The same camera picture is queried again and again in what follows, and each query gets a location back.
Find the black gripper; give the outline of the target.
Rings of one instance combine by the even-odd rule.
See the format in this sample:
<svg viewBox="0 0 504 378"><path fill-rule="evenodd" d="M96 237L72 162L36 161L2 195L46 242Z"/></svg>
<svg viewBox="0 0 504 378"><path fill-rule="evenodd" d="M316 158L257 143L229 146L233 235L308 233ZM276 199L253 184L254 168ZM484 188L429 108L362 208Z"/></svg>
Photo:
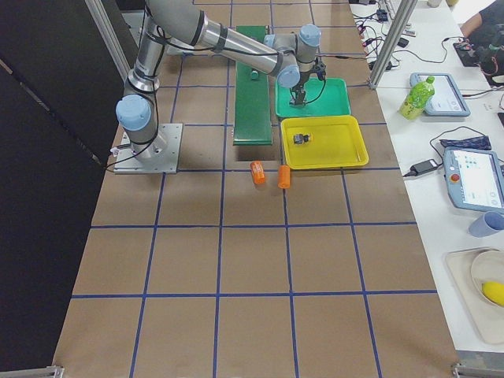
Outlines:
<svg viewBox="0 0 504 378"><path fill-rule="evenodd" d="M302 91L306 93L305 85L309 82L312 75L317 76L317 79L322 82L322 87L319 94L309 101L306 100L306 103L313 103L318 100L318 98L322 96L326 86L326 65L321 58L315 58L311 68L308 71L301 73L299 82L289 90L289 93Z"/></svg>

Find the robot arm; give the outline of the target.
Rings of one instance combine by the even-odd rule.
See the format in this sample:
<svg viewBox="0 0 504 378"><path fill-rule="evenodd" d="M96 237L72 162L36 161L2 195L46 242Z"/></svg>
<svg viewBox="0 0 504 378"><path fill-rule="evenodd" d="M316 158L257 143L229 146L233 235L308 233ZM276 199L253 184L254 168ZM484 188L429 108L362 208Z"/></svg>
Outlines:
<svg viewBox="0 0 504 378"><path fill-rule="evenodd" d="M161 124L158 115L159 66L167 47L184 53L209 51L248 65L276 78L294 95L294 103L303 105L308 79L312 75L325 79L324 63L317 56L320 39L321 30L313 24L296 33L254 39L210 20L189 1L147 1L139 52L124 81L123 98L116 105L128 146L113 171L176 171L182 126Z"/></svg>

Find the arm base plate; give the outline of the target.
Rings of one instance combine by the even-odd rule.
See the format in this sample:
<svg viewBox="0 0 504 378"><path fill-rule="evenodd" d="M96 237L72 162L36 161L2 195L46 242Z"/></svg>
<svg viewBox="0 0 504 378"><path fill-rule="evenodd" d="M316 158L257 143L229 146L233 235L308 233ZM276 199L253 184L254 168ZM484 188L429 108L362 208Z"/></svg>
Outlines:
<svg viewBox="0 0 504 378"><path fill-rule="evenodd" d="M115 174L158 174L177 172L183 125L159 124L157 138L138 157L134 157L142 149L130 144L126 132L123 132L117 159L111 168Z"/></svg>

